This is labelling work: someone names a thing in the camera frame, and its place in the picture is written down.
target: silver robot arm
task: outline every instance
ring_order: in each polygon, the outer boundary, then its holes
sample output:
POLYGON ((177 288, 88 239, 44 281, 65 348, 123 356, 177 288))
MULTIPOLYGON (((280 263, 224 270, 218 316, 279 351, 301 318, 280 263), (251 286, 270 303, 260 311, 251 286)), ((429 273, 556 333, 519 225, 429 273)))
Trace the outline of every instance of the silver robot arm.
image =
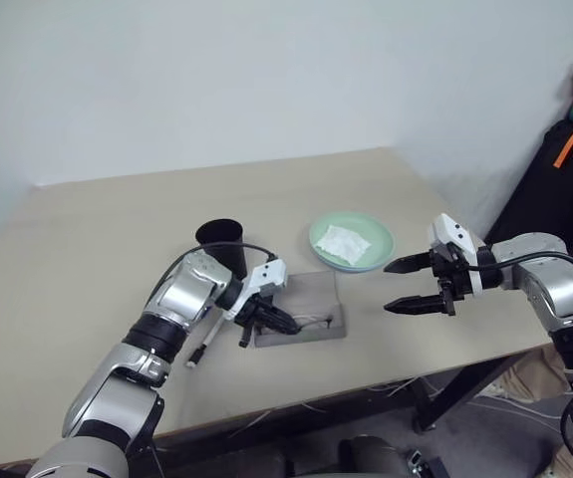
MULTIPOLYGON (((564 242, 544 233, 528 233, 476 250, 469 233, 445 214, 430 227, 430 250, 389 264, 385 271, 405 274, 432 268, 439 294, 397 299, 385 309, 397 314, 441 312, 455 315, 454 301, 483 289, 520 289, 565 363, 573 389, 573 258, 564 242)), ((571 416, 573 400, 561 423, 571 416)))
MULTIPOLYGON (((286 278, 280 259, 258 266, 242 282, 203 252, 184 256, 72 403, 63 424, 64 440, 27 476, 127 478, 127 456, 149 446, 161 418, 164 402, 155 389, 164 384, 186 336, 211 307, 242 325, 269 310, 282 321, 273 324, 277 330, 298 332, 290 316, 264 307, 262 301, 262 296, 283 289, 286 278)), ((268 327, 272 317, 261 316, 268 327)))

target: table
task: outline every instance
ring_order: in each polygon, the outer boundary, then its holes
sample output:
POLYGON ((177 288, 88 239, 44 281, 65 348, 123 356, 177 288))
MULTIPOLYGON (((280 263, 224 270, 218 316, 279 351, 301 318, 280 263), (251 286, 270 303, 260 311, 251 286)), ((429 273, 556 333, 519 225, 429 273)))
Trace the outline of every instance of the table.
MULTIPOLYGON (((246 241, 303 273, 327 269, 307 229, 332 210, 378 217, 396 237, 396 257, 426 250, 428 225, 451 214, 386 148, 34 189, 0 232, 0 463, 40 456, 59 440, 73 397, 138 318, 159 274, 194 244, 200 224, 235 218, 246 241)), ((244 350, 231 324, 189 370, 182 364, 211 325, 203 321, 161 389, 166 408, 157 432, 549 342, 519 292, 457 303, 454 318, 413 317, 382 305, 433 294, 430 271, 338 273, 337 286, 348 321, 343 340, 244 350)))

